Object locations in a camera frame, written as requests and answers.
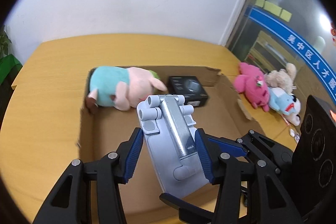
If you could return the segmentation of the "white earbuds case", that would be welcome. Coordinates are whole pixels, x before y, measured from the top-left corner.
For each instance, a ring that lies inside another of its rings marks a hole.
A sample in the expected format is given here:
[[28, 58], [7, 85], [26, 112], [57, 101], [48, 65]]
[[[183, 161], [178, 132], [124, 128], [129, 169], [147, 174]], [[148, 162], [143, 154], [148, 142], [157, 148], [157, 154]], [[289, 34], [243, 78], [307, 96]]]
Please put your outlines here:
[[295, 137], [295, 131], [291, 128], [289, 129], [289, 135], [293, 138]]

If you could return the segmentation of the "white panda plush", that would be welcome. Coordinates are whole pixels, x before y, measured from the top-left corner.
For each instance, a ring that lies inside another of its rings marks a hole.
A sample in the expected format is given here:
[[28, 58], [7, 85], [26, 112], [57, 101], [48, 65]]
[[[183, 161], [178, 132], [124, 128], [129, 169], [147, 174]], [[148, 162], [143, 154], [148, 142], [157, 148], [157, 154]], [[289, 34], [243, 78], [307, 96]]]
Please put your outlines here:
[[291, 123], [294, 126], [299, 126], [301, 122], [301, 118], [299, 115], [299, 112], [301, 111], [301, 102], [294, 94], [292, 94], [291, 96], [293, 97], [294, 101], [294, 112], [290, 113], [289, 115], [285, 115], [284, 118], [287, 120], [288, 123]]

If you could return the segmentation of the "pink bear plush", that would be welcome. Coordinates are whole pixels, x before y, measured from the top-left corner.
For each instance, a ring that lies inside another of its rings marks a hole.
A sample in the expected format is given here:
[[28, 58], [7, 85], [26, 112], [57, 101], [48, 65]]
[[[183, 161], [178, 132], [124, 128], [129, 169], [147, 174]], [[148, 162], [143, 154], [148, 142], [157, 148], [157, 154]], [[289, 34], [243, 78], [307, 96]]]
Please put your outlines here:
[[253, 108], [262, 108], [264, 112], [269, 111], [270, 93], [265, 82], [264, 74], [260, 68], [247, 63], [239, 64], [239, 72], [234, 80], [234, 88], [244, 94]]

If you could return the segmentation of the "green potted plant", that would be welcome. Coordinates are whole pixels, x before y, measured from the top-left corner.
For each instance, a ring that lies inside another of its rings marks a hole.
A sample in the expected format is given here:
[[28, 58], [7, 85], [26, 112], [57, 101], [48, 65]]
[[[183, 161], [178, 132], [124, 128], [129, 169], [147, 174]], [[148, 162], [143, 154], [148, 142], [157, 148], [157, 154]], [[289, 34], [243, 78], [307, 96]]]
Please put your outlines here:
[[3, 58], [9, 54], [9, 47], [11, 45], [11, 40], [9, 39], [5, 26], [1, 26], [0, 29], [0, 58]]

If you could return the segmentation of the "brown cardboard box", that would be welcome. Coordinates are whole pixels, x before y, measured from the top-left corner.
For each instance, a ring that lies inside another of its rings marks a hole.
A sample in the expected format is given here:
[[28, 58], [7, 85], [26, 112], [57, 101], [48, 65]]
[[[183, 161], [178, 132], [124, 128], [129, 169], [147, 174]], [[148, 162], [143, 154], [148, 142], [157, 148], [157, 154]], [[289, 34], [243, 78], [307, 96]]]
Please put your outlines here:
[[204, 106], [188, 103], [176, 92], [157, 94], [129, 111], [100, 107], [95, 114], [81, 108], [79, 156], [84, 162], [116, 151], [135, 128], [143, 131], [143, 147], [133, 177], [120, 186], [128, 223], [151, 223], [176, 214], [159, 199], [170, 193], [200, 206], [213, 202], [218, 187], [205, 178], [195, 149], [195, 132], [235, 140], [249, 130], [262, 133], [260, 124], [245, 109], [230, 80], [208, 67], [154, 67], [166, 82], [171, 76], [194, 76], [209, 95]]

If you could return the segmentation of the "grey folding phone stand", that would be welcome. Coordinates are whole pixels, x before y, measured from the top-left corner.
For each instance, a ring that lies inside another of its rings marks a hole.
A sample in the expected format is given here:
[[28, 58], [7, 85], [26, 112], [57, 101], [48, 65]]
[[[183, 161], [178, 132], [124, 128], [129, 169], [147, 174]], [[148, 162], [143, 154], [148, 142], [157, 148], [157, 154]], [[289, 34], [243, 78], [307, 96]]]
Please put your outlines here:
[[194, 107], [182, 95], [152, 95], [137, 105], [147, 150], [162, 191], [184, 198], [208, 183], [195, 147]]

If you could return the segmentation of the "black UGREEN charger box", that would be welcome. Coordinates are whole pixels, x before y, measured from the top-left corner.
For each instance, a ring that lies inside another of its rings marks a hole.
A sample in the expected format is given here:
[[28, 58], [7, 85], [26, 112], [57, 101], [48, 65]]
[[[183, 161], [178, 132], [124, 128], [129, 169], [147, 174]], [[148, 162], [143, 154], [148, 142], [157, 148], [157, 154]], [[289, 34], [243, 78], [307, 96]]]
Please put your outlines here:
[[205, 106], [209, 96], [195, 76], [170, 76], [167, 82], [170, 94], [183, 95], [185, 105]]

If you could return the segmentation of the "pig plush in teal shirt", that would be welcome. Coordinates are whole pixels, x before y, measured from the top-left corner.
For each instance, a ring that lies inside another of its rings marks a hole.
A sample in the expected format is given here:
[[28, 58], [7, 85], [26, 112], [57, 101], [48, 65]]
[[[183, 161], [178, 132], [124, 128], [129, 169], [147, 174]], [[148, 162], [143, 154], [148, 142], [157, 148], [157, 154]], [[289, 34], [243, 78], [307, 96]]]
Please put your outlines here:
[[94, 69], [88, 83], [86, 108], [93, 114], [99, 107], [128, 111], [156, 90], [167, 91], [154, 71], [138, 67], [101, 66]]

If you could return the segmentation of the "green cloth covered table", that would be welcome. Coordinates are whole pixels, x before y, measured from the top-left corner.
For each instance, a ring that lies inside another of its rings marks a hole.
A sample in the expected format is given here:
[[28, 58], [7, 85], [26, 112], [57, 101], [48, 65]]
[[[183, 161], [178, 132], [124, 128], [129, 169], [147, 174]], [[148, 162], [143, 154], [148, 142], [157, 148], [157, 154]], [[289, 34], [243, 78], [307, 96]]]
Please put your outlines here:
[[15, 86], [13, 85], [15, 78], [22, 69], [23, 65], [21, 62], [13, 55], [9, 54], [1, 58], [1, 84], [4, 83], [5, 79], [8, 76], [11, 77], [11, 89], [14, 90]]

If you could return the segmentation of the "cream rabbit plush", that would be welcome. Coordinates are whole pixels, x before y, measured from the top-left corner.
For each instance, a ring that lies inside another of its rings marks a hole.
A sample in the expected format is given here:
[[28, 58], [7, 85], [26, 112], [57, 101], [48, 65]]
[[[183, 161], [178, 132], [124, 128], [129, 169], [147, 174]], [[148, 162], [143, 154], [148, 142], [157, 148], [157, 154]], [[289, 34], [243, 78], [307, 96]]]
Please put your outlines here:
[[285, 69], [270, 71], [264, 75], [264, 78], [269, 87], [282, 88], [286, 93], [290, 94], [295, 89], [294, 80], [296, 74], [297, 69], [295, 65], [287, 63]]

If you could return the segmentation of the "blue plush with red collar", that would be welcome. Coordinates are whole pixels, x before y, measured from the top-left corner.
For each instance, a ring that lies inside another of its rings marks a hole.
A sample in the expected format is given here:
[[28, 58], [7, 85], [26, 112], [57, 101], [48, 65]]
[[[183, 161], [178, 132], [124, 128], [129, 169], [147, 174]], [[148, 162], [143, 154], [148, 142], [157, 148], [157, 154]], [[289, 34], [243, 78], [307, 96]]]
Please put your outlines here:
[[282, 88], [269, 87], [268, 91], [270, 95], [268, 105], [271, 109], [284, 115], [295, 112], [294, 103], [297, 98], [294, 94], [288, 94]]

